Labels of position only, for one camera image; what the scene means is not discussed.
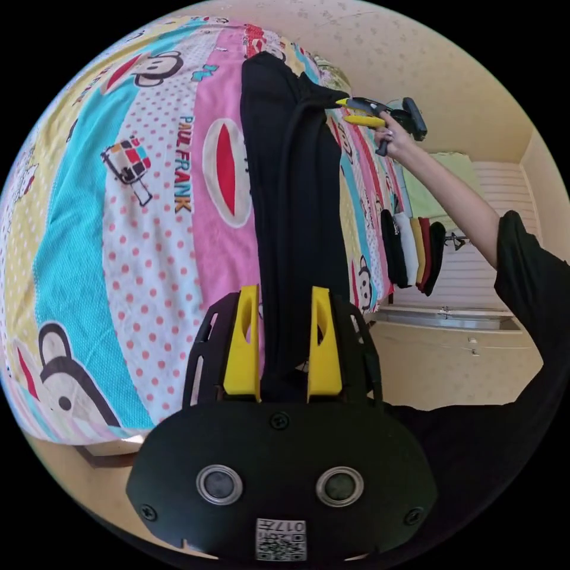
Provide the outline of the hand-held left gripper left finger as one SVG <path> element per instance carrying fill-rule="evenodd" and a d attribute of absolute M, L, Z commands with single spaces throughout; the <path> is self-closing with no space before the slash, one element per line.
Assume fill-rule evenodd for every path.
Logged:
<path fill-rule="evenodd" d="M 230 337 L 223 389 L 229 397 L 261 401 L 257 285 L 241 288 Z"/>

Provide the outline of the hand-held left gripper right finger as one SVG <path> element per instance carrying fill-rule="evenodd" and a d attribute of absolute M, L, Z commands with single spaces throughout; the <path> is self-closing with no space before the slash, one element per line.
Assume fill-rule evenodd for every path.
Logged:
<path fill-rule="evenodd" d="M 330 291 L 312 288 L 307 402 L 335 398 L 343 390 Z"/>

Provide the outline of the person's right hand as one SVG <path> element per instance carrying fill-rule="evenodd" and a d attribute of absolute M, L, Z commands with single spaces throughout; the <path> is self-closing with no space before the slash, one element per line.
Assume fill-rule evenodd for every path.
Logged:
<path fill-rule="evenodd" d="M 416 150 L 414 140 L 389 113 L 381 112 L 380 117 L 385 124 L 374 132 L 376 146 L 386 146 L 386 155 L 404 164 Z"/>

